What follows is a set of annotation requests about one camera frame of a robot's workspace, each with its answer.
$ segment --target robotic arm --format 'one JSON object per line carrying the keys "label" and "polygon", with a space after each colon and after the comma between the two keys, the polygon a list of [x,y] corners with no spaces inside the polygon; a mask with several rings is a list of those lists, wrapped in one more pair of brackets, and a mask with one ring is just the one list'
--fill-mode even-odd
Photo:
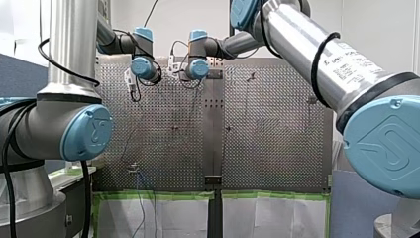
{"label": "robotic arm", "polygon": [[234,0],[231,24],[243,32],[220,41],[193,31],[186,74],[204,78],[207,56],[233,59],[258,46],[273,47],[337,112],[336,127],[356,172],[383,191],[419,199],[420,78],[387,72],[309,12],[306,0]]}
{"label": "robotic arm", "polygon": [[98,14],[97,48],[99,52],[107,55],[132,54],[131,72],[133,75],[150,83],[159,83],[161,77],[154,65],[152,31],[138,27],[133,34],[122,33],[123,35],[117,36],[106,20]]}

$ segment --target white paper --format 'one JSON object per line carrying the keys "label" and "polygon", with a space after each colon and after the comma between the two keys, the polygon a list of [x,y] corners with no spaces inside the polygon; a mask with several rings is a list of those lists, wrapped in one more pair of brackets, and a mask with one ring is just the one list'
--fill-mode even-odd
{"label": "white paper", "polygon": [[285,198],[223,199],[229,238],[324,238],[326,201]]}
{"label": "white paper", "polygon": [[293,238],[324,238],[325,216],[325,201],[296,200]]}
{"label": "white paper", "polygon": [[223,199],[223,237],[253,238],[256,198]]}
{"label": "white paper", "polygon": [[[146,219],[134,237],[155,238],[156,232],[157,238],[207,238],[208,200],[158,200],[156,206],[154,203],[153,199],[142,199]],[[98,237],[131,238],[142,220],[139,200],[102,201]]]}
{"label": "white paper", "polygon": [[294,203],[291,199],[259,197],[254,238],[291,238]]}

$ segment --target green tape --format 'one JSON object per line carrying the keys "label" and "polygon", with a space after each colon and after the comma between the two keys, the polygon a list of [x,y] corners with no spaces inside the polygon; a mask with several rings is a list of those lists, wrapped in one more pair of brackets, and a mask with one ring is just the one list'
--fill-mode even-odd
{"label": "green tape", "polygon": [[98,238],[99,208],[105,200],[134,200],[146,199],[156,201],[182,201],[182,200],[211,200],[214,192],[165,192],[149,190],[105,191],[93,194],[93,238]]}
{"label": "green tape", "polygon": [[222,198],[257,198],[258,192],[253,190],[222,190]]}
{"label": "green tape", "polygon": [[214,199],[214,192],[164,192],[164,191],[135,191],[127,190],[120,192],[96,192],[95,197],[101,200],[211,200]]}
{"label": "green tape", "polygon": [[239,199],[239,198],[281,198],[292,200],[311,200],[323,201],[326,200],[324,194],[319,193],[296,193],[296,192],[281,192],[281,191],[264,191],[264,190],[223,190],[223,198]]}
{"label": "green tape", "polygon": [[82,174],[81,169],[69,169],[66,173],[67,176],[79,176]]}

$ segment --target metal post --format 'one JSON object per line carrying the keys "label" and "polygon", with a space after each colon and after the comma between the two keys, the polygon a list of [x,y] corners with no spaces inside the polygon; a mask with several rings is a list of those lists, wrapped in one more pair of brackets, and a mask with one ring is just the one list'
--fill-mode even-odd
{"label": "metal post", "polygon": [[[52,0],[50,56],[58,64],[95,77],[98,0]],[[49,65],[49,84],[40,95],[100,98],[93,84]]]}

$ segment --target metal frame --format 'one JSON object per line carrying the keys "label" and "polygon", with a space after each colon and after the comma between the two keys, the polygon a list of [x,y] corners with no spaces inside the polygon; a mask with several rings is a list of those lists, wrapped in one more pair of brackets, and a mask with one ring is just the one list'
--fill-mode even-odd
{"label": "metal frame", "polygon": [[[183,58],[176,58],[175,61],[181,61],[182,59]],[[104,103],[105,104],[112,103],[112,105],[109,105],[111,111],[116,110],[114,111],[114,119],[117,122],[116,129],[118,131],[116,131],[114,135],[113,143],[121,144],[121,140],[123,141],[127,140],[128,134],[130,134],[130,132],[134,130],[134,128],[130,125],[118,124],[119,121],[123,120],[123,121],[126,121],[126,123],[128,123],[130,120],[136,120],[135,119],[136,115],[138,115],[138,114],[132,115],[132,114],[127,113],[127,112],[130,112],[130,110],[139,110],[139,107],[136,105],[133,105],[132,102],[129,101],[126,85],[123,82],[122,76],[118,76],[119,73],[121,73],[122,75],[124,68],[127,68],[129,66],[130,61],[131,61],[130,56],[100,57],[98,60],[99,70],[97,71],[97,75],[99,78],[101,78],[102,76],[101,70],[100,70],[102,64],[105,63],[107,68],[112,68],[114,66],[118,68],[117,71],[113,71],[113,70],[104,71],[105,73],[108,73],[108,74],[110,73],[111,75],[107,75],[108,78],[105,79],[105,82],[103,81],[103,87],[105,87],[104,89],[109,90],[109,91],[106,91],[105,93],[106,95],[103,95]],[[157,58],[157,62],[160,64],[163,71],[167,68],[167,58]],[[223,184],[225,178],[222,178],[222,175],[223,175],[223,166],[227,162],[226,161],[227,158],[224,158],[226,156],[226,152],[225,152],[226,148],[224,145],[227,143],[227,139],[229,137],[229,125],[226,124],[227,122],[226,117],[229,116],[229,114],[227,113],[232,113],[232,111],[228,109],[228,105],[230,103],[228,101],[229,95],[225,95],[225,93],[227,93],[226,90],[228,87],[228,85],[226,85],[228,81],[227,79],[228,72],[226,71],[227,68],[233,66],[237,70],[241,70],[244,67],[251,66],[253,70],[255,68],[259,68],[259,70],[262,70],[262,69],[265,69],[266,67],[270,67],[271,69],[273,69],[273,68],[277,68],[278,66],[282,66],[282,68],[287,68],[288,70],[285,72],[286,75],[290,75],[290,74],[292,75],[292,77],[288,79],[301,80],[301,81],[296,81],[296,83],[299,83],[299,85],[300,84],[304,85],[302,86],[302,88],[299,87],[299,90],[300,90],[299,93],[302,93],[302,92],[307,93],[308,104],[309,104],[309,101],[311,100],[313,101],[313,96],[312,96],[312,91],[310,89],[310,86],[307,85],[306,82],[298,74],[296,74],[294,70],[290,69],[290,67],[283,60],[234,59],[234,60],[229,60],[229,61],[219,61],[217,59],[209,59],[209,64],[211,66],[211,69],[224,70],[225,78],[224,79],[210,79],[210,78],[205,79],[203,81],[204,85],[201,86],[202,91],[199,91],[200,98],[199,98],[198,103],[200,105],[199,105],[199,111],[197,111],[197,113],[201,113],[201,117],[194,118],[194,120],[200,120],[200,121],[194,122],[195,126],[193,128],[195,129],[193,132],[191,131],[191,133],[200,133],[198,137],[195,137],[195,140],[199,140],[199,141],[201,140],[200,141],[200,143],[202,143],[201,149],[196,148],[194,150],[202,151],[202,160],[200,160],[200,162],[202,163],[201,164],[202,175],[196,174],[198,178],[196,177],[194,178],[171,177],[169,179],[172,179],[172,180],[179,179],[180,181],[185,181],[186,179],[194,179],[195,181],[200,182],[202,184],[202,186],[196,187],[195,188],[196,190],[212,190],[215,192],[215,199],[210,200],[209,202],[209,219],[208,219],[209,236],[208,237],[221,238],[223,236],[223,204],[222,204],[223,201],[222,201],[222,196],[221,196],[221,189],[226,189],[226,187],[224,187],[224,184]],[[273,72],[273,71],[270,71],[270,69],[268,69],[267,75],[273,77],[277,75],[276,73],[278,73],[278,71]],[[109,81],[109,80],[113,80],[112,78],[121,80],[121,82],[118,83],[119,85],[117,85],[115,81],[114,82]],[[188,91],[186,89],[185,90],[180,89],[181,86],[179,82],[171,81],[171,79],[168,79],[167,77],[164,79],[163,83],[166,83],[166,84],[162,84],[160,86],[161,87],[160,90],[163,90],[165,93],[171,94],[172,93],[171,90],[173,90],[173,93],[177,93],[177,94],[191,93],[191,91]],[[154,99],[154,95],[156,94],[154,92],[154,90],[156,90],[155,88],[142,87],[141,90],[143,94],[145,95],[144,101],[142,101],[143,106],[150,107],[150,110],[153,110],[153,109],[157,110],[156,112],[157,114],[160,110],[168,109],[167,105],[157,106],[154,104],[154,103],[158,103],[158,101],[154,101],[156,100]],[[170,101],[170,102],[166,101],[165,103],[169,103],[170,106],[175,107],[175,109],[172,108],[175,111],[176,111],[177,104],[180,104],[179,106],[184,107],[185,105],[182,105],[182,103],[188,102],[188,100],[184,97],[184,95],[182,95],[181,97],[173,97],[173,98],[170,97],[170,98],[171,98],[170,100],[173,100],[173,101]],[[329,174],[331,173],[331,164],[332,164],[331,156],[332,156],[333,113],[331,110],[321,109],[320,105],[312,104],[310,106],[316,107],[317,112],[321,113],[323,116],[322,129],[317,128],[316,130],[318,131],[313,132],[313,133],[317,133],[317,132],[323,133],[322,139],[320,139],[322,141],[315,142],[318,144],[322,143],[322,146],[320,147],[322,150],[322,157],[305,158],[305,159],[316,160],[316,163],[318,166],[322,165],[322,172],[321,172],[322,184],[316,187],[309,187],[309,188],[308,187],[273,186],[273,187],[264,187],[264,189],[281,190],[281,191],[292,190],[292,191],[298,191],[298,192],[329,192],[328,177],[329,177]],[[153,130],[154,128],[155,129],[160,128],[160,127],[156,127],[159,121],[156,121],[156,122],[150,121],[150,120],[153,120],[154,118],[155,117],[150,117],[145,122],[140,121],[139,125],[144,126],[144,127],[147,127],[148,125],[150,125],[152,126]],[[180,120],[185,119],[180,114],[176,114],[175,118],[178,118],[178,119],[180,118]],[[185,132],[184,130],[185,130],[185,123],[182,123],[181,121],[179,122],[176,121],[172,124],[172,129],[166,130],[166,131],[163,130],[162,132],[169,133],[172,135],[171,138],[175,138],[173,135],[175,135],[176,133],[182,134]],[[134,136],[133,141],[136,141],[136,142],[133,142],[133,143],[141,143],[141,141],[144,140],[142,139],[142,137],[148,137],[148,134],[145,132],[139,136]],[[157,141],[157,142],[168,143],[165,145],[170,146],[170,140],[169,141],[163,140],[163,141]],[[139,165],[134,165],[134,170],[131,171],[131,174],[129,175],[130,169],[125,168],[127,165],[122,166],[121,161],[119,161],[122,156],[121,154],[122,147],[123,147],[122,145],[117,145],[117,144],[110,145],[110,150],[107,153],[105,153],[104,158],[102,160],[105,162],[105,167],[102,170],[99,170],[98,174],[96,175],[97,176],[97,179],[95,179],[96,188],[101,188],[101,184],[99,184],[98,181],[101,180],[102,182],[105,182],[104,179],[107,179],[108,183],[110,182],[109,179],[115,179],[119,183],[119,184],[115,184],[115,186],[112,186],[112,187],[110,187],[109,185],[102,186],[102,188],[105,188],[107,190],[121,190],[122,188],[135,188],[136,187],[134,183],[134,181],[136,180],[136,173],[137,173],[136,166],[139,166]],[[144,158],[144,155],[147,155],[147,154],[142,154],[142,151],[137,151],[136,153],[134,153],[133,149],[134,148],[132,146],[131,149],[129,149],[130,151],[128,150],[127,152],[127,154],[130,154],[128,159],[131,163],[136,162],[138,157]],[[153,155],[154,154],[149,154],[147,158],[144,158],[144,162],[146,166],[150,166],[152,167],[152,170],[156,170],[155,168],[156,164],[152,164],[151,157],[153,161],[158,160],[158,161],[161,161],[162,163],[163,161],[161,160],[161,158],[153,158]],[[174,154],[170,156],[171,158],[168,158],[168,160],[165,161],[165,163],[168,164],[169,166],[171,165],[171,163],[173,163],[173,158],[176,158],[176,155]],[[195,170],[194,168],[195,166],[196,165],[190,165],[188,169]],[[102,173],[101,175],[101,171],[105,172],[105,174],[108,174],[108,176],[109,175],[112,175],[112,176],[110,178],[107,178],[107,176],[104,173]],[[157,182],[161,182],[161,181],[162,181],[161,178],[157,178]],[[182,182],[178,183],[177,187],[165,187],[159,184],[154,184],[156,190],[168,190],[168,191],[194,190],[194,188],[192,187],[180,187],[180,185],[182,185]],[[248,188],[259,189],[260,187],[253,186],[253,187],[248,187]]]}

